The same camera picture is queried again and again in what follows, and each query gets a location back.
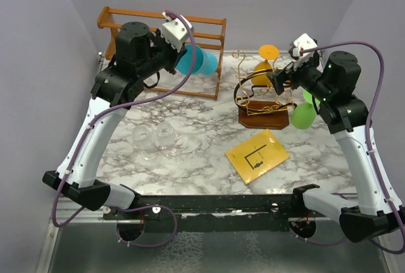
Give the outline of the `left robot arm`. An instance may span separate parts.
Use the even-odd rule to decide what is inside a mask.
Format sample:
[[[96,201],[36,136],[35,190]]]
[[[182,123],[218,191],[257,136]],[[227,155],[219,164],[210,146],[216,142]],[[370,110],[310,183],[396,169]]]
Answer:
[[[107,68],[96,75],[84,122],[64,161],[47,171],[42,181],[69,199],[89,209],[118,208],[126,219],[136,217],[140,204],[136,193],[96,178],[97,168],[116,127],[127,114],[124,103],[132,103],[144,90],[144,81],[165,69],[175,73],[184,54],[184,44],[193,31],[179,19],[151,32],[142,22],[121,26],[115,38],[116,53]]]

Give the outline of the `clear wine glass left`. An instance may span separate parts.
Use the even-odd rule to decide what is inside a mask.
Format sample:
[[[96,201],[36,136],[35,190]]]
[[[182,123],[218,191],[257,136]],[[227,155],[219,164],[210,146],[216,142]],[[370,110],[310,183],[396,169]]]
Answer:
[[[134,148],[140,152],[144,160],[150,161],[156,157],[156,145],[152,132],[144,125],[136,126],[132,131]]]

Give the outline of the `wooden dish rack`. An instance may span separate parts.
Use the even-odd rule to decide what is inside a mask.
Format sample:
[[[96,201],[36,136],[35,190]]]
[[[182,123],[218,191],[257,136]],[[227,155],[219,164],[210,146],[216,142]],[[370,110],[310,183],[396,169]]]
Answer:
[[[110,8],[109,6],[105,6],[97,18],[97,26],[100,29],[110,29],[111,39],[104,53],[104,57],[107,60],[110,60],[116,53],[115,38],[122,26],[120,23],[115,22],[114,17],[116,15],[129,16],[131,18],[133,17],[148,18],[148,19],[164,18],[164,16],[158,12],[126,10],[120,8]],[[194,29],[194,37],[196,38],[196,44],[204,50],[214,52],[214,54],[218,57],[218,63],[215,70],[216,82],[213,84],[215,86],[215,91],[213,94],[208,94],[206,92],[187,91],[181,88],[176,93],[183,96],[193,96],[198,98],[213,99],[216,101],[218,99],[220,90],[227,20],[225,18],[217,19],[217,18],[206,18],[201,16],[186,16],[185,18],[193,25],[199,24],[203,26],[202,29],[198,28]]]

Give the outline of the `green plastic wine glass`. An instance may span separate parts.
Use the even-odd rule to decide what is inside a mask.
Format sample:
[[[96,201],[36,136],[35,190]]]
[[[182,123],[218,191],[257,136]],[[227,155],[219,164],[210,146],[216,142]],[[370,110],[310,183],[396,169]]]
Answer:
[[[301,130],[310,128],[318,115],[318,106],[320,101],[313,97],[307,90],[304,90],[303,97],[305,102],[298,105],[291,115],[291,124]]]

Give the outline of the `black metal base rail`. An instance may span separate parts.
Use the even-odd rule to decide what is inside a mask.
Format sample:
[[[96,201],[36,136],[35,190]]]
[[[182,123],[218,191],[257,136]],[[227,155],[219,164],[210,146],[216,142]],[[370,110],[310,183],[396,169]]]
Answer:
[[[119,226],[170,233],[177,219],[178,232],[288,231],[289,221],[304,215],[293,211],[289,194],[237,195],[143,195],[134,207],[156,206],[159,210],[136,212],[111,210],[103,215]]]

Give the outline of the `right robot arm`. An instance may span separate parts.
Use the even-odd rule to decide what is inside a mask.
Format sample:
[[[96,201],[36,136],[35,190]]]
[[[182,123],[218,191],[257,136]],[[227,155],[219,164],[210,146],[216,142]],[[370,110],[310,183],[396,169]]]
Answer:
[[[277,94],[290,84],[302,87],[319,103],[319,113],[338,142],[352,174],[358,200],[351,202],[308,184],[293,190],[290,208],[304,217],[316,211],[337,222],[353,243],[391,233],[404,226],[404,205],[387,178],[370,126],[371,110],[353,91],[361,73],[357,58],[333,52],[323,71],[314,54],[268,75]]]

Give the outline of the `clear wine glass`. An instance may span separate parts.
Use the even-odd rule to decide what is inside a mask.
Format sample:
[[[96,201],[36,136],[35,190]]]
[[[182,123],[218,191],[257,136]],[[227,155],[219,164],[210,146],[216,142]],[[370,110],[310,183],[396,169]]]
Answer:
[[[168,122],[161,122],[156,128],[156,139],[159,149],[166,156],[175,156],[177,153],[177,134]]]
[[[140,152],[144,160],[150,161],[156,157],[156,145],[152,132],[144,125],[136,126],[132,131],[134,148]]]

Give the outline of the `yellow book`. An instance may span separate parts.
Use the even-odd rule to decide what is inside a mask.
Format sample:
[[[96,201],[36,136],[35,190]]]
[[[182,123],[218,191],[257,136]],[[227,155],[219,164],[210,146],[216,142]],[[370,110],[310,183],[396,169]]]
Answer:
[[[273,133],[266,129],[226,153],[244,184],[249,184],[290,158]]]

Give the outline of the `clear wine glass right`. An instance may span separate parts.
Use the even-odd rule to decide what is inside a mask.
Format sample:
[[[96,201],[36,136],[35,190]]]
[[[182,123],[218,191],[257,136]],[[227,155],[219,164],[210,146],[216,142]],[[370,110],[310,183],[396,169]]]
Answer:
[[[156,128],[156,139],[159,149],[166,156],[175,156],[177,153],[177,134],[168,122],[161,122]]]

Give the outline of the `blue plastic wine glass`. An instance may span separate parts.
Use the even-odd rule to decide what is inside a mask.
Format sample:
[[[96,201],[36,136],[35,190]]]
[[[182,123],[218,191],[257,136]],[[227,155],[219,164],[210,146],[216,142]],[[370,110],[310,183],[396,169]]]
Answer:
[[[187,44],[185,46],[186,53],[181,57],[177,64],[176,69],[183,75],[189,72],[189,68],[192,64],[192,45]],[[196,46],[196,60],[192,71],[193,75],[212,75],[218,68],[217,57],[205,51],[204,49]]]

